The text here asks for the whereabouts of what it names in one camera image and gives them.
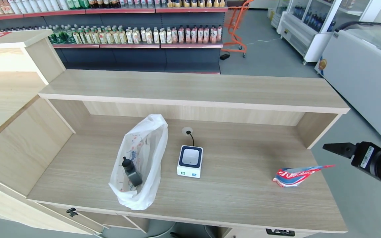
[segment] gray floor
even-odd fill
[[[250,11],[239,33],[248,45],[247,58],[240,53],[221,62],[222,74],[246,74],[286,77],[318,77],[313,65],[302,65],[301,56],[277,39],[265,11]],[[349,232],[345,234],[315,234],[310,238],[381,238],[381,183],[350,165],[348,159],[322,150],[324,143],[371,141],[381,146],[381,137],[351,110],[314,146],[313,154],[320,165],[336,164],[323,171]],[[144,238],[157,235],[171,227],[172,222],[152,220],[148,235],[135,230],[112,228],[105,230],[106,238]],[[174,229],[186,237],[209,238],[203,226],[178,223]],[[34,229],[19,223],[0,220],[0,238],[86,238],[90,236]]]

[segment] wood grain countertop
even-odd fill
[[[48,99],[345,114],[320,78],[69,69],[39,95]]]
[[[0,49],[26,48],[45,39],[53,33],[52,30],[13,31],[0,37]]]
[[[317,165],[291,126],[168,119],[168,144],[154,203],[143,211],[120,205],[108,182],[124,134],[141,120],[90,115],[27,198],[79,211],[90,208],[216,226],[347,231],[321,172],[297,188],[272,182],[280,168]],[[191,144],[181,133],[184,126],[193,128],[195,145],[204,148],[200,179],[177,175],[180,147]]]
[[[44,87],[35,72],[0,72],[0,127]]]

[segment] chest freezer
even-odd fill
[[[381,23],[337,28],[316,71],[381,135]]]

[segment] black cable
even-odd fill
[[[192,137],[192,146],[195,146],[195,141],[193,140],[192,134],[189,134]]]

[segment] white plastic bag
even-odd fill
[[[167,126],[162,115],[151,114],[124,136],[109,182],[120,204],[132,210],[145,210],[154,202],[167,145]],[[124,172],[123,156],[133,161],[142,177],[138,187],[132,185]]]

